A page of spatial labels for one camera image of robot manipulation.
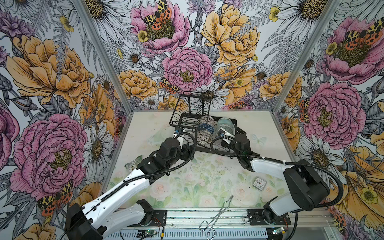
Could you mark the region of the grey green pattern bowl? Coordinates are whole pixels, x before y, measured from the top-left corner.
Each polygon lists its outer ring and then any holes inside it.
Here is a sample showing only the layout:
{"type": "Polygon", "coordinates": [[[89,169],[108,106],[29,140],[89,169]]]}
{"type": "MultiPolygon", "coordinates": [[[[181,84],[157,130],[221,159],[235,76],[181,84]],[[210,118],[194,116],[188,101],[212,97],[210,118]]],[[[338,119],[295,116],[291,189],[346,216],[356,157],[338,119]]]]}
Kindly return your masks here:
{"type": "Polygon", "coordinates": [[[234,134],[234,124],[232,123],[231,125],[225,125],[225,124],[219,124],[217,123],[217,133],[221,130],[224,129],[226,132],[229,134],[233,135],[234,134]]]}

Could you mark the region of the blue triangle pattern bowl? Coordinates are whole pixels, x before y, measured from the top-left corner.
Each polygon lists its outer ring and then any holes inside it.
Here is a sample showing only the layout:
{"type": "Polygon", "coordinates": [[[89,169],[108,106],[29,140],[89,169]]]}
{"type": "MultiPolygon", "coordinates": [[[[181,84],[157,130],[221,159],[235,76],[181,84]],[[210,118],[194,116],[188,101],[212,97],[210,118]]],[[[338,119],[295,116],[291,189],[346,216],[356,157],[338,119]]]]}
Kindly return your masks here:
{"type": "Polygon", "coordinates": [[[211,135],[214,133],[215,129],[212,125],[207,123],[201,123],[198,125],[199,131],[208,131],[211,135]]]}

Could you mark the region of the brown dotted pattern bowl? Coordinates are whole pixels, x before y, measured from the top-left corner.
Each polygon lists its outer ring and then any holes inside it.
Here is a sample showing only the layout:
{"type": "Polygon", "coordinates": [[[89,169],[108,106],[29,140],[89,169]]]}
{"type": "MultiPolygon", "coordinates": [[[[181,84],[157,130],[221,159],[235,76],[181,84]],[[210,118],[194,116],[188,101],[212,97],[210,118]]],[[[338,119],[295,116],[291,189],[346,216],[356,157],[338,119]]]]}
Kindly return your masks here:
{"type": "Polygon", "coordinates": [[[199,130],[197,132],[197,141],[201,145],[209,146],[213,141],[213,135],[208,130],[199,130]]]}

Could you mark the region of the white lattice pattern bowl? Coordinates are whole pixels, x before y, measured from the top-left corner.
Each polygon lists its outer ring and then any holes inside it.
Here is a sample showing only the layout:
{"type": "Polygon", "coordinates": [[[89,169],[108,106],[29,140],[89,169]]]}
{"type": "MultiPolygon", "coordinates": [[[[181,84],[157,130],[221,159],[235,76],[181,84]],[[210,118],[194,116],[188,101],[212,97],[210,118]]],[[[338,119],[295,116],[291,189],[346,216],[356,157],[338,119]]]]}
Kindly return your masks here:
{"type": "Polygon", "coordinates": [[[199,124],[208,124],[210,126],[215,126],[215,120],[212,116],[208,116],[208,115],[205,115],[205,116],[202,116],[199,121],[198,121],[199,124]]]}

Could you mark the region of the mint green bowl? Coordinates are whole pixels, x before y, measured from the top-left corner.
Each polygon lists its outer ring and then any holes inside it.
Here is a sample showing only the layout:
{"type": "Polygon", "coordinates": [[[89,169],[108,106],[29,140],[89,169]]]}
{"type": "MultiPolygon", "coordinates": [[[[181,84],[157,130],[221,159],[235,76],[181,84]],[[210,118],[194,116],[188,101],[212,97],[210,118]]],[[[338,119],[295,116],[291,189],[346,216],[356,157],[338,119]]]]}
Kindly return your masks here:
{"type": "Polygon", "coordinates": [[[219,124],[225,124],[225,125],[231,125],[233,122],[231,119],[229,118],[220,118],[218,121],[217,121],[218,125],[219,124]]]}

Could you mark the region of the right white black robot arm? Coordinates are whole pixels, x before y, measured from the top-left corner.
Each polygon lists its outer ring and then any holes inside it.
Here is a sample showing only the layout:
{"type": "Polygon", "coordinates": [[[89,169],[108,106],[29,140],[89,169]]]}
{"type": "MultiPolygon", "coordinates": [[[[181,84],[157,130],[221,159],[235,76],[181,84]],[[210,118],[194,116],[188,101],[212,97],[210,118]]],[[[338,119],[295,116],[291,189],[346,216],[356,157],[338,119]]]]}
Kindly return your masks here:
{"type": "Polygon", "coordinates": [[[247,171],[264,173],[286,182],[289,189],[286,194],[268,201],[260,210],[248,210],[245,220],[250,225],[275,226],[287,223],[288,213],[298,217],[303,211],[331,207],[344,195],[343,184],[336,174],[323,167],[311,165],[306,160],[289,162],[261,156],[252,151],[245,133],[232,135],[220,128],[218,136],[210,142],[210,150],[216,155],[237,158],[241,167],[247,171]],[[336,182],[338,193],[330,202],[324,202],[331,193],[330,187],[318,172],[336,182]]]}

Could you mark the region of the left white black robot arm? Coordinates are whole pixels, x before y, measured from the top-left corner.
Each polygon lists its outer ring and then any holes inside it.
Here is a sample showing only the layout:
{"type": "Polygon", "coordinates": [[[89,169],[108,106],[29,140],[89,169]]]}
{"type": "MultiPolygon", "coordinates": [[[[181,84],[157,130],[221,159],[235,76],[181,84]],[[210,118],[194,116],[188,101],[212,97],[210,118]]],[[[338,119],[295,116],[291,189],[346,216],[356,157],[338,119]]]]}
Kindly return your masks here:
{"type": "Polygon", "coordinates": [[[159,150],[142,159],[137,168],[117,186],[83,206],[77,203],[72,205],[67,211],[64,237],[70,240],[103,240],[125,227],[147,225],[154,210],[146,200],[139,200],[124,210],[120,207],[156,180],[190,162],[197,143],[188,132],[165,139],[159,150]]]}

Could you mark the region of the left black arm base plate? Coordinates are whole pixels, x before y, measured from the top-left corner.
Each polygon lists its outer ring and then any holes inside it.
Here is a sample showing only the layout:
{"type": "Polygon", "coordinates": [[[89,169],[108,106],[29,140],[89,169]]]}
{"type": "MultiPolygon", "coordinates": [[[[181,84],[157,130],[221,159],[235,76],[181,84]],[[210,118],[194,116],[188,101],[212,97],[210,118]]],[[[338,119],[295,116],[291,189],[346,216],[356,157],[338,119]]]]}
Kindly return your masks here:
{"type": "Polygon", "coordinates": [[[167,221],[167,214],[167,210],[153,210],[145,214],[140,225],[145,227],[164,227],[167,221]]]}

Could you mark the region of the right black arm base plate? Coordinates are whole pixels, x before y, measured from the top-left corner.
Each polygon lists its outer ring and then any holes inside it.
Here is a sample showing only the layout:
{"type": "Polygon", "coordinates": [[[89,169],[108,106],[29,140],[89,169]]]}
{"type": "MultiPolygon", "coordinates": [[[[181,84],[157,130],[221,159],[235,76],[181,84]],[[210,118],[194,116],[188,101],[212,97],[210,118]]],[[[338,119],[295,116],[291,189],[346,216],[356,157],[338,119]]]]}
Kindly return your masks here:
{"type": "Polygon", "coordinates": [[[288,226],[292,222],[288,214],[277,216],[266,209],[247,209],[247,217],[251,226],[288,226]]]}

